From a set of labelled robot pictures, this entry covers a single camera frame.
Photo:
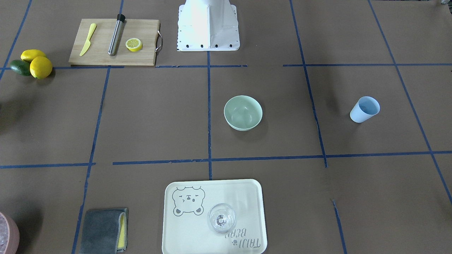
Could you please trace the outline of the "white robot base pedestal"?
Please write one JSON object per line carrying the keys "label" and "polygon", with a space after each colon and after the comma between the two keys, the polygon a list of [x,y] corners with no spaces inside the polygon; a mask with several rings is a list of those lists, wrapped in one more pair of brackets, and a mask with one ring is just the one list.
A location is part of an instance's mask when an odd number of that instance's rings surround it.
{"label": "white robot base pedestal", "polygon": [[229,0],[186,0],[178,14],[178,51],[239,50],[237,8]]}

